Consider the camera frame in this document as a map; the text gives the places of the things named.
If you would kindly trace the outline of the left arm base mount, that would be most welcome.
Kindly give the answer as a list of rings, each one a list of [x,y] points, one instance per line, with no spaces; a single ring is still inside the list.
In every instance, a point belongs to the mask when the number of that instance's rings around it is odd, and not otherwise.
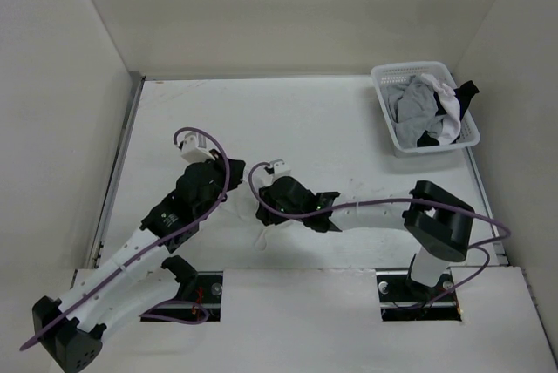
[[[161,267],[165,274],[172,275],[177,291],[143,314],[142,322],[199,325],[221,320],[222,271],[199,272],[178,255],[165,259]]]

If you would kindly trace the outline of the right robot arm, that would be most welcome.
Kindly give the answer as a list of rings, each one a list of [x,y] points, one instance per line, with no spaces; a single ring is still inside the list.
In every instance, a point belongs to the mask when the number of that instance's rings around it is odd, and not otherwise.
[[[431,181],[418,181],[401,201],[369,205],[349,203],[339,192],[312,193],[291,176],[251,189],[259,201],[256,218],[265,226],[296,220],[318,233],[358,228],[410,233],[420,244],[404,279],[414,299],[433,295],[448,266],[467,257],[474,209]]]

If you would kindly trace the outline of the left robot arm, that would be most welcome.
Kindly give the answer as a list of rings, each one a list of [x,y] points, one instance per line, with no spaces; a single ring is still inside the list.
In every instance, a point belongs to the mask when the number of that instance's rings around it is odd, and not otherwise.
[[[124,245],[60,297],[43,296],[31,309],[35,335],[64,372],[80,372],[111,333],[153,307],[186,302],[197,271],[176,252],[242,182],[245,162],[212,151],[189,162],[167,194]]]

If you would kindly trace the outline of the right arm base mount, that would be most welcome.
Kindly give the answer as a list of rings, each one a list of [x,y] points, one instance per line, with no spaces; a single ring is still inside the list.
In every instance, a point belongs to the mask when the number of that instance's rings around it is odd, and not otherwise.
[[[460,322],[461,311],[455,292],[432,299],[454,285],[451,270],[442,272],[433,287],[411,280],[409,269],[386,269],[376,272],[380,315],[384,322]]]

